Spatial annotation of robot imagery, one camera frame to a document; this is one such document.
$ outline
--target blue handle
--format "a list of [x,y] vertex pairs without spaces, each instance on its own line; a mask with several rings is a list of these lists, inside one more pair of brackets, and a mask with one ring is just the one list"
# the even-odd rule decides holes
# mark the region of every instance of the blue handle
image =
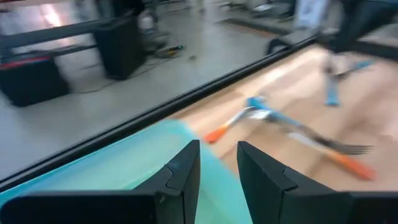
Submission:
[[337,80],[331,76],[326,75],[326,102],[328,106],[339,106],[340,100],[338,98]]
[[357,64],[354,65],[353,70],[359,70],[362,68],[366,68],[374,63],[374,60],[365,60],[363,62],[358,62]]
[[272,108],[268,107],[262,100],[260,100],[257,97],[250,97],[248,98],[248,107],[254,107],[255,109],[258,110],[267,110],[271,111],[271,115],[275,116],[277,119],[280,119],[288,124],[294,125],[296,127],[302,126],[302,124],[292,118],[289,118],[285,115],[283,115],[281,112],[278,112],[276,110],[273,110]]

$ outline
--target utensil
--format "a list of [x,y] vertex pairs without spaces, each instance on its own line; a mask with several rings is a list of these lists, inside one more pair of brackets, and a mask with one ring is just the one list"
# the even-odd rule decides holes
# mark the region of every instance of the utensil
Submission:
[[271,107],[269,107],[268,105],[266,105],[266,101],[264,99],[264,97],[250,97],[247,99],[247,106],[248,107],[253,107],[256,110],[264,110],[264,111],[270,111],[270,118],[274,118],[278,121],[283,121],[287,124],[290,124],[292,126],[302,126],[303,124],[301,124],[300,122],[285,116],[284,114],[282,114],[281,112],[277,111],[277,110],[273,110]]
[[333,69],[328,63],[328,66],[325,68],[325,76],[326,76],[326,102],[325,104],[328,106],[339,106],[340,99],[338,97],[338,82],[344,80],[348,77],[352,72],[360,70],[362,68],[366,68],[374,63],[373,60],[365,60],[362,62],[355,63],[352,68],[348,71],[335,75]]
[[241,118],[245,117],[245,115],[248,111],[253,110],[253,109],[254,109],[253,107],[249,106],[249,107],[241,110],[238,114],[234,115],[223,125],[221,125],[217,129],[215,129],[211,133],[207,134],[205,136],[205,141],[209,144],[213,144],[213,143],[217,142],[230,127],[232,127],[234,124],[236,124],[236,122],[238,122]]
[[359,162],[356,159],[352,159],[337,151],[331,150],[317,142],[312,141],[311,139],[307,138],[302,134],[289,132],[288,135],[292,139],[301,142],[302,144],[306,144],[310,146],[312,149],[315,149],[318,152],[324,154],[325,156],[327,156],[327,158],[343,166],[348,171],[356,174],[359,178],[364,180],[374,179],[375,176],[374,171],[365,164],[363,164],[362,162]]
[[[257,110],[257,111],[252,111],[249,118],[267,120],[271,116],[272,116],[271,111]],[[338,151],[332,150],[329,147],[326,147],[325,145],[314,141],[312,138],[309,138],[300,133],[296,133],[286,126],[283,126],[283,130],[287,133],[287,135],[290,138],[298,142],[301,142],[302,144],[310,146],[312,149],[315,149],[318,152],[324,154],[325,156],[327,156],[327,158],[343,166],[345,169],[349,170],[350,172],[356,174],[361,179],[372,180],[374,178],[374,171],[368,168],[366,165],[362,164],[361,162],[352,159],[348,156],[345,156]]]
[[[249,114],[249,118],[251,118],[251,119],[260,119],[260,120],[268,120],[268,121],[270,119],[271,119],[271,121],[273,121],[274,118],[272,116],[273,116],[272,112],[267,111],[267,110],[253,110]],[[367,153],[368,151],[370,151],[373,148],[372,146],[343,144],[338,141],[325,138],[321,134],[318,134],[313,129],[311,129],[303,124],[300,124],[300,126],[293,125],[290,127],[290,129],[295,129],[296,132],[302,132],[304,135],[306,135],[306,138],[311,139],[313,142],[316,142],[325,147],[334,149],[342,154],[360,155],[360,154]]]

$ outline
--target black case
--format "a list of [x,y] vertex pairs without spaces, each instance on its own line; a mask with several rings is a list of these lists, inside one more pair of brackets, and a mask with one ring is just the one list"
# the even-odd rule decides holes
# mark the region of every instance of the black case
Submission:
[[144,64],[146,55],[134,16],[99,26],[93,35],[108,78],[125,80]]
[[247,142],[238,167],[253,224],[398,223],[398,192],[337,192]]
[[[14,58],[15,63],[22,58]],[[0,89],[15,106],[29,106],[70,92],[69,84],[61,76],[54,58],[0,68]]]
[[132,190],[37,192],[0,210],[1,224],[194,224],[200,183],[200,144],[191,141]]

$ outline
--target orange handle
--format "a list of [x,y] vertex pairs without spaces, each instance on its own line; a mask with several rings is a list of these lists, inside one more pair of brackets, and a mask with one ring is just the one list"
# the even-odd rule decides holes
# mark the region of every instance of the orange handle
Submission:
[[370,169],[368,166],[362,164],[361,162],[352,159],[348,156],[342,155],[335,151],[328,151],[328,155],[335,162],[341,164],[343,167],[347,168],[349,171],[355,173],[360,178],[365,180],[373,180],[374,179],[374,171]]
[[210,134],[205,136],[205,141],[209,144],[213,144],[217,142],[226,132],[226,127],[220,127],[215,131],[212,131]]

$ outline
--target teal mat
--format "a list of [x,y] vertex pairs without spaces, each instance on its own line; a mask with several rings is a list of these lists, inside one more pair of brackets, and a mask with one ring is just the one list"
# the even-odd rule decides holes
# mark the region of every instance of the teal mat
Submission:
[[[133,189],[171,160],[191,140],[186,125],[167,120],[0,194],[9,199],[38,190]],[[237,177],[200,146],[201,177],[195,223],[252,223]]]

